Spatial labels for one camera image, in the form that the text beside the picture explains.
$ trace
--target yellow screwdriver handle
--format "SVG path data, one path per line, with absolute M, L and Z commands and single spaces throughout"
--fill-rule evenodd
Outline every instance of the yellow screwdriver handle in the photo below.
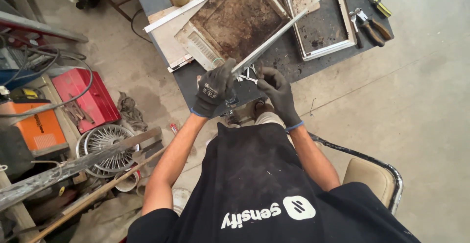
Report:
M 379 0 L 376 0 L 377 9 L 382 12 L 385 17 L 389 18 L 391 16 L 391 11 L 387 9 Z

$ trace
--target rusty metal tray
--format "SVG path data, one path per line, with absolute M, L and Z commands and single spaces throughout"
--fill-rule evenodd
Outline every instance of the rusty metal tray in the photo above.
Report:
M 290 19 L 279 0 L 208 0 L 175 38 L 210 70 L 227 58 L 240 63 Z

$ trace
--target red toolbox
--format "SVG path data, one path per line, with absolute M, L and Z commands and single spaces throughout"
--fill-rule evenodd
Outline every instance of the red toolbox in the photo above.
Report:
M 62 101 L 69 100 L 70 95 L 72 97 L 79 95 L 88 83 L 90 83 L 90 72 L 82 68 L 71 69 L 52 79 L 52 84 Z M 77 103 L 94 120 L 94 123 L 87 120 L 79 121 L 79 131 L 82 134 L 97 126 L 121 119 L 118 109 L 96 71 L 93 71 L 93 83 L 90 89 L 77 99 Z

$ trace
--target cloth rag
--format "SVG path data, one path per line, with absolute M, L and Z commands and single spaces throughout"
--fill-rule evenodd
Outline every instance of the cloth rag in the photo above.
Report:
M 134 131 L 147 131 L 147 123 L 143 121 L 142 113 L 135 107 L 135 101 L 124 92 L 119 92 L 117 100 L 117 110 L 124 117 L 124 120 L 131 125 Z

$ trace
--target white ruler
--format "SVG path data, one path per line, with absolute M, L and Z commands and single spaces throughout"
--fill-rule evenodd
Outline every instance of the white ruler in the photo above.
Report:
M 170 12 L 170 14 L 168 14 L 167 16 L 165 16 L 165 17 L 149 24 L 148 26 L 146 26 L 144 28 L 145 32 L 149 33 L 150 31 L 156 29 L 157 27 L 162 26 L 163 24 L 169 22 L 171 19 L 176 18 L 178 15 L 182 14 L 183 12 L 187 12 L 192 7 L 200 4 L 203 1 L 204 0 L 192 0 L 192 1 L 188 2 L 183 7 L 180 7 L 179 9 L 177 9 L 173 12 Z

